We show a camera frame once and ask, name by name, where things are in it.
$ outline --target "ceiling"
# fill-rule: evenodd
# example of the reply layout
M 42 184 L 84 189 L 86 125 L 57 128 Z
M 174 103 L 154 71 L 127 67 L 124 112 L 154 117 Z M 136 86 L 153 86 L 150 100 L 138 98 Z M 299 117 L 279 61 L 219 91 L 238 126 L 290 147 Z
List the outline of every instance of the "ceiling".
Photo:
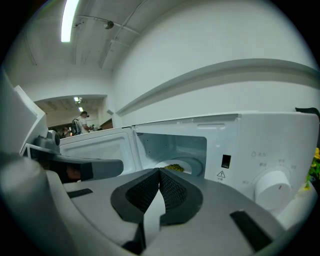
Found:
M 62 43 L 66 1 L 52 0 L 27 24 L 19 37 L 19 49 L 13 47 L 8 59 L 19 61 L 21 67 L 58 61 L 112 71 L 148 25 L 183 2 L 185 0 L 79 0 L 71 42 Z M 119 25 L 104 29 L 105 20 Z
M 84 111 L 97 111 L 103 102 L 103 97 L 82 97 L 81 103 L 76 103 L 74 98 L 61 98 L 55 100 L 44 100 L 35 102 L 46 114 L 53 111 L 79 111 L 82 107 Z

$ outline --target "backpack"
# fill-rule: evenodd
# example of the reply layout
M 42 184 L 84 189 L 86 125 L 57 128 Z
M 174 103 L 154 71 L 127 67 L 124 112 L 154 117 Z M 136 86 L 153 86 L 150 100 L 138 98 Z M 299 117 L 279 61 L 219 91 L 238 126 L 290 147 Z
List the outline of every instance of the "backpack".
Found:
M 71 130 L 73 135 L 81 134 L 81 125 L 78 119 L 73 119 L 71 123 Z

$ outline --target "yellow flower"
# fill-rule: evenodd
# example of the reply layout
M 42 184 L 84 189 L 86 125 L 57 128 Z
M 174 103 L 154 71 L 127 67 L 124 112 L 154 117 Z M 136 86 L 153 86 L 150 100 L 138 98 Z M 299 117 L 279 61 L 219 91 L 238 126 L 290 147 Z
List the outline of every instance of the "yellow flower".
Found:
M 318 147 L 315 149 L 314 158 L 316 158 L 316 159 L 319 159 L 319 160 L 320 160 L 320 152 L 319 152 L 319 148 L 318 148 Z

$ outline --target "black mesh pad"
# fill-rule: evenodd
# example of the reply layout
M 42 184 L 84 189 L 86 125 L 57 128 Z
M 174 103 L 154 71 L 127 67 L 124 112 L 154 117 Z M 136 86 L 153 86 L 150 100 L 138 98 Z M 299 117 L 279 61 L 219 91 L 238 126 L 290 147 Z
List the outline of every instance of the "black mesh pad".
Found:
M 145 178 L 126 193 L 126 199 L 145 213 L 152 203 L 158 192 L 159 172 L 154 172 L 149 177 Z
M 187 222 L 203 203 L 203 195 L 196 186 L 164 168 L 155 168 L 117 187 L 112 192 L 111 204 L 124 221 L 141 223 L 158 190 L 165 204 L 161 226 Z
M 165 212 L 168 213 L 186 201 L 187 189 L 162 171 L 160 177 L 162 182 L 159 189 L 163 196 Z

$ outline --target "black strip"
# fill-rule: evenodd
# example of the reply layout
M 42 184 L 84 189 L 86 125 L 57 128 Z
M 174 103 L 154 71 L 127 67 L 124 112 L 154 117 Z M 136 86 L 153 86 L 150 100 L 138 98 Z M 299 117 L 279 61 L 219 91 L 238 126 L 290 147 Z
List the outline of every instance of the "black strip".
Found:
M 67 194 L 70 198 L 77 198 L 77 197 L 81 197 L 81 196 L 84 196 L 84 195 L 87 195 L 90 193 L 93 193 L 93 191 L 90 188 L 67 192 Z
M 92 168 L 92 162 L 84 162 L 80 165 L 81 181 L 93 179 L 94 173 Z
M 256 252 L 272 243 L 267 234 L 245 211 L 232 212 L 230 217 Z

